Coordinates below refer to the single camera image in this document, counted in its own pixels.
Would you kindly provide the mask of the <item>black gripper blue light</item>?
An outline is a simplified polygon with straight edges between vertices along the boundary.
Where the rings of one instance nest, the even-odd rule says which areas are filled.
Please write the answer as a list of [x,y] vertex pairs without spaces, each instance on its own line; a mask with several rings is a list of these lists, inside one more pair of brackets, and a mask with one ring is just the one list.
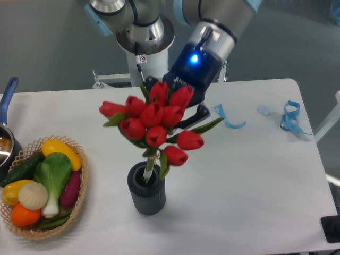
[[[163,76],[162,81],[167,82],[172,92],[190,85],[194,93],[188,106],[198,105],[196,113],[177,123],[174,129],[187,130],[210,116],[210,110],[201,102],[204,101],[205,93],[221,65],[222,62],[216,54],[198,50],[191,42],[184,46],[170,71]],[[159,79],[154,76],[146,77],[147,91],[150,92],[158,81]]]

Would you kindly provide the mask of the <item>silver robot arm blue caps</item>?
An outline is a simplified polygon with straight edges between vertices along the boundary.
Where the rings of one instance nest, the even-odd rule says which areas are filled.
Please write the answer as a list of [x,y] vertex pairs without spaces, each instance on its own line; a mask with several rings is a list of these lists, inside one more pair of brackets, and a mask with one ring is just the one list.
[[150,89],[167,82],[171,91],[191,85],[191,106],[197,112],[178,124],[187,129],[208,117],[205,94],[243,31],[256,14],[260,1],[173,1],[176,18],[194,31],[172,66],[168,49],[174,26],[162,15],[161,1],[88,1],[85,13],[103,36],[115,35],[126,52],[131,84]]

